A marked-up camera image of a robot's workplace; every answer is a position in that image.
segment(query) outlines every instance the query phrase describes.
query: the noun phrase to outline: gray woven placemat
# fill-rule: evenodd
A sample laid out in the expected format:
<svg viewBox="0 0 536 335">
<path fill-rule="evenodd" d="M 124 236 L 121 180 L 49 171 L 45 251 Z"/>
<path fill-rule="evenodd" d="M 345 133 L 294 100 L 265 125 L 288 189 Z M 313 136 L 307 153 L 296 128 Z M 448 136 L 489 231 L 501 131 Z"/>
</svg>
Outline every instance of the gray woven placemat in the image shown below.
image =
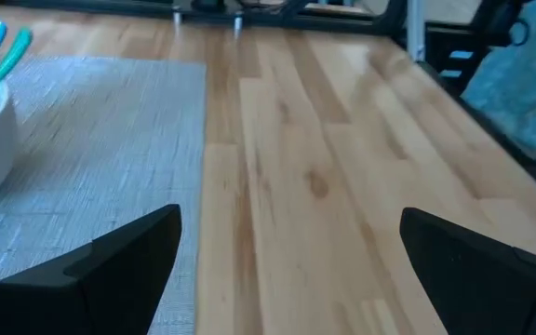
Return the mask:
<svg viewBox="0 0 536 335">
<path fill-rule="evenodd" d="M 0 279 L 177 203 L 181 245 L 149 333 L 194 334 L 205 73 L 103 58 L 14 70 L 21 146 L 0 188 Z"/>
</svg>

